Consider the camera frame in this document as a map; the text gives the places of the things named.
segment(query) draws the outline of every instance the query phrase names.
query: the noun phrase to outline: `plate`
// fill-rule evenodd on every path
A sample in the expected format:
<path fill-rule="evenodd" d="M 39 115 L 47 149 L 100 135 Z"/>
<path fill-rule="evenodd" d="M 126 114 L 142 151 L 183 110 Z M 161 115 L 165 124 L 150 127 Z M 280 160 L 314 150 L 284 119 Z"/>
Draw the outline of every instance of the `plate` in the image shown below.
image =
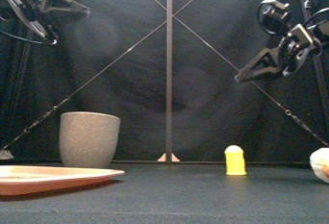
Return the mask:
<path fill-rule="evenodd" d="M 23 195 L 70 187 L 82 187 L 110 181 L 125 174 L 113 169 L 0 166 L 0 195 Z"/>

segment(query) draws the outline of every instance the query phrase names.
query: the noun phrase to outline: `dark table surface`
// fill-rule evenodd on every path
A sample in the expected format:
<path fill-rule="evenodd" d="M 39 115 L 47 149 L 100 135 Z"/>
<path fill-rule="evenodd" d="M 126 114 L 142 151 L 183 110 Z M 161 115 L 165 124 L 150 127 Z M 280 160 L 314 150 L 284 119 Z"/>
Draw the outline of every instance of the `dark table surface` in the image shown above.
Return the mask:
<path fill-rule="evenodd" d="M 0 223 L 329 223 L 329 185 L 308 168 L 121 164 L 99 186 L 0 198 Z"/>

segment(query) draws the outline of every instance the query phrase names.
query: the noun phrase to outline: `yellow object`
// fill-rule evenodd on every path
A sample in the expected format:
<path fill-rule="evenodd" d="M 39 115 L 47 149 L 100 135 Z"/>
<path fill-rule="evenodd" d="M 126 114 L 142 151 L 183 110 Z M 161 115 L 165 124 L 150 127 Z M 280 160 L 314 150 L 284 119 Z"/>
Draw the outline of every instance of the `yellow object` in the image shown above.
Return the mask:
<path fill-rule="evenodd" d="M 240 146 L 232 145 L 225 150 L 226 157 L 226 174 L 246 175 L 246 163 L 244 158 L 244 150 Z"/>

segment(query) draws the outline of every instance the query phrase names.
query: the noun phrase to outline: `gray cup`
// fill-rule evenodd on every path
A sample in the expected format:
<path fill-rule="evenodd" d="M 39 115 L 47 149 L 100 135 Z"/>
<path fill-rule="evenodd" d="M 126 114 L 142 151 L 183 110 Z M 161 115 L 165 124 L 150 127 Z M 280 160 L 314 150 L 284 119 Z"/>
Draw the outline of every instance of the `gray cup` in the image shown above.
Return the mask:
<path fill-rule="evenodd" d="M 59 154 L 66 167 L 107 168 L 117 149 L 119 118 L 98 112 L 60 115 Z"/>

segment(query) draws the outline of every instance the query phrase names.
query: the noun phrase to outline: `black fabric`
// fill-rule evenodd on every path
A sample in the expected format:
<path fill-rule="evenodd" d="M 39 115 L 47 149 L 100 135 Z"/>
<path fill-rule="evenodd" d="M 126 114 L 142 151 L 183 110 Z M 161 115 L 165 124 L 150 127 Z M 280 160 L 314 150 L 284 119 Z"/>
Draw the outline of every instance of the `black fabric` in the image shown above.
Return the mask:
<path fill-rule="evenodd" d="M 115 159 L 155 161 L 166 151 L 167 0 L 78 1 L 90 17 L 62 28 L 58 46 L 32 46 L 3 143 L 113 64 L 12 150 L 18 158 L 56 159 L 60 114 L 103 112 L 122 121 Z M 252 83 L 234 81 L 237 69 L 280 43 L 257 25 L 260 0 L 173 1 L 174 153 L 182 161 L 217 162 L 237 144 L 250 162 L 308 162 L 321 143 Z M 301 1 L 280 1 L 301 22 Z M 256 83 L 328 138 L 313 63 L 285 79 Z"/>

